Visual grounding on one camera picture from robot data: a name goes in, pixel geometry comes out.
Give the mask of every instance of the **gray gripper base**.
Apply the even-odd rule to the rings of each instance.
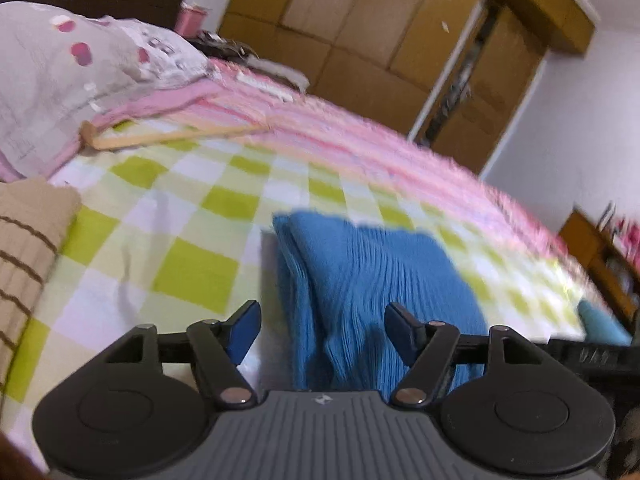
[[[600,480],[592,470],[572,475]],[[271,392],[227,412],[191,455],[148,480],[498,480],[449,448],[423,413],[377,392]]]

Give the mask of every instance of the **hair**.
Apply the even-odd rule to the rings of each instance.
[[[0,480],[46,480],[46,476],[33,465],[33,462],[1,432]]]

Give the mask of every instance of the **metal screw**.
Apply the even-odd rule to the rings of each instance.
[[[396,392],[396,400],[407,406],[417,406],[427,399],[427,394],[420,388],[403,388]]]
[[[246,388],[238,388],[234,386],[223,390],[220,394],[220,399],[227,404],[244,404],[251,399],[251,392]]]

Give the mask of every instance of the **pink blanket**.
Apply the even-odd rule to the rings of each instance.
[[[373,121],[313,96],[303,96],[238,65],[212,60],[218,74],[186,88],[153,95],[97,116],[106,127],[127,118],[163,113],[200,128],[212,124],[266,123],[264,132],[236,137],[428,202],[498,242],[551,256],[564,253],[557,237],[509,196],[480,182],[452,159],[407,142]],[[238,81],[242,72],[289,91],[291,102]]]

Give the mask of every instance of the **wooden wardrobe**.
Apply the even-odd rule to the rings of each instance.
[[[487,0],[231,0],[219,33],[301,70],[309,93],[406,135],[429,101],[424,135],[486,14]],[[546,48],[583,53],[593,23],[574,0],[490,0],[500,7],[472,93],[432,148],[480,171]],[[462,37],[463,31],[470,31]]]

